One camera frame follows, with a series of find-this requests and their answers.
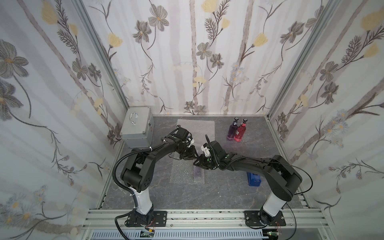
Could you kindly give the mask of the blue tape dispenser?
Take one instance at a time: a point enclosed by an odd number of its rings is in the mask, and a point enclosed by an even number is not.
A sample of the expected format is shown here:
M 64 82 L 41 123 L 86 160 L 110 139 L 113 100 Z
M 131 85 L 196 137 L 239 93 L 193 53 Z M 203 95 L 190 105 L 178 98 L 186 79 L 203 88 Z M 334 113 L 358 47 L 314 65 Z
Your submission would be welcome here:
M 247 177 L 248 177 L 249 186 L 259 187 L 261 185 L 262 180 L 261 180 L 261 177 L 259 175 L 247 173 Z

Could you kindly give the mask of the single bubble wrap sheet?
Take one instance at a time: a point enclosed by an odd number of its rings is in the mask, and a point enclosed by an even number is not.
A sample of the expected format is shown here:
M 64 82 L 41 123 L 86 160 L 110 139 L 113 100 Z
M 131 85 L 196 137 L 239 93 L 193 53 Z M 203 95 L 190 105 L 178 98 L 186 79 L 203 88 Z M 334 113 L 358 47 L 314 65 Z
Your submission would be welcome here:
M 205 183 L 205 177 L 193 177 L 194 165 L 192 161 L 173 160 L 170 182 L 174 184 L 200 185 Z

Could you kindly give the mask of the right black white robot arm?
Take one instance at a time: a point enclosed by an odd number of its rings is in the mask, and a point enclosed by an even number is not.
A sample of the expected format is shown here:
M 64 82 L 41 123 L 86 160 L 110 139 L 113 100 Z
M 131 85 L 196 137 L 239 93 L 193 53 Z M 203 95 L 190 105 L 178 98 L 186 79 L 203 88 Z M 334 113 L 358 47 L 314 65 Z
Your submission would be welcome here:
M 303 178 L 282 156 L 252 158 L 238 153 L 227 153 L 217 141 L 207 142 L 199 155 L 194 151 L 194 166 L 204 170 L 242 171 L 264 176 L 271 189 L 267 200 L 257 213 L 262 226 L 274 223 L 283 206 L 296 194 Z

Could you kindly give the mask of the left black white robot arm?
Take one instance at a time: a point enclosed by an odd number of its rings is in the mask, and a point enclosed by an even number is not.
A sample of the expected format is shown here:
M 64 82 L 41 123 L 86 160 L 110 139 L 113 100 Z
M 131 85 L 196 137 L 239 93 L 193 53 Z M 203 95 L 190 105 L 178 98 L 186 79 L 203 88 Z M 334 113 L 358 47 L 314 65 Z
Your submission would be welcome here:
M 154 220 L 154 205 L 150 199 L 149 186 L 156 163 L 172 153 L 178 153 L 182 160 L 194 160 L 198 157 L 192 134 L 180 125 L 162 138 L 160 145 L 133 149 L 116 162 L 113 169 L 114 182 L 133 197 L 134 209 L 128 218 L 135 224 L 149 225 Z

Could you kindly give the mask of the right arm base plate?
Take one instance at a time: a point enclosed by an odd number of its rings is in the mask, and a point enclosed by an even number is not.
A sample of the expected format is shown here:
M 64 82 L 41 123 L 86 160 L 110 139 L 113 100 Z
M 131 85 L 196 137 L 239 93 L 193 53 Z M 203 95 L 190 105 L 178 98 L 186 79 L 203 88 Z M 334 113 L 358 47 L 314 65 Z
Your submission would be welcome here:
M 264 210 L 244 211 L 245 222 L 248 227 L 285 227 L 286 221 L 283 213 L 279 211 L 276 216 L 271 217 Z

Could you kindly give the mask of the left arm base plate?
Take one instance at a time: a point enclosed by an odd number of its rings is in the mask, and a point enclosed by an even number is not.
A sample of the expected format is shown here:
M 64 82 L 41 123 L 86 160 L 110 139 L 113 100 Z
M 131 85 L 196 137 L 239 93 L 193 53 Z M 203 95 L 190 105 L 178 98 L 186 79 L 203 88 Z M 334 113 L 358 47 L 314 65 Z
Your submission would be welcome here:
M 165 227 L 167 223 L 167 211 L 152 211 L 146 215 L 142 215 L 137 211 L 133 211 L 127 216 L 125 221 L 126 227 Z

